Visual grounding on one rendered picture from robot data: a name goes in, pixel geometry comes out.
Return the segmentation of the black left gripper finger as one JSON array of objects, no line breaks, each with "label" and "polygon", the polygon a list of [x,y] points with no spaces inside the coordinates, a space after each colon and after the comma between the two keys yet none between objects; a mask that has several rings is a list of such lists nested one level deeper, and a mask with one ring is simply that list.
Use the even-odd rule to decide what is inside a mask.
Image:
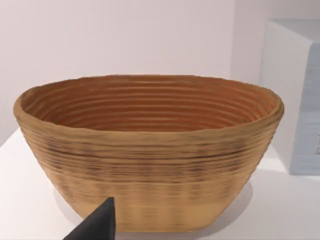
[{"label": "black left gripper finger", "polygon": [[115,199],[108,197],[62,240],[115,240]]}]

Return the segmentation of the brown woven basket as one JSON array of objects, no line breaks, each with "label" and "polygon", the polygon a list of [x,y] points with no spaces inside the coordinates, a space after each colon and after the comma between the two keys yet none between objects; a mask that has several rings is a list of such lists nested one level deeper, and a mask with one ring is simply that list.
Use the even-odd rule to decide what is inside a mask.
[{"label": "brown woven basket", "polygon": [[272,90],[235,80],[106,75],[32,87],[13,114],[82,218],[113,197],[119,232],[190,232],[237,198],[284,110]]}]

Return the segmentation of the pale microwave oven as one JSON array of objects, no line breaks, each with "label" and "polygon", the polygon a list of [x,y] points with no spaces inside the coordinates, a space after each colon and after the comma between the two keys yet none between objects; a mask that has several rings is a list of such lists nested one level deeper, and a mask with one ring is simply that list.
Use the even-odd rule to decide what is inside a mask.
[{"label": "pale microwave oven", "polygon": [[272,145],[292,175],[320,176],[320,19],[274,19],[264,31],[260,84],[284,115]]}]

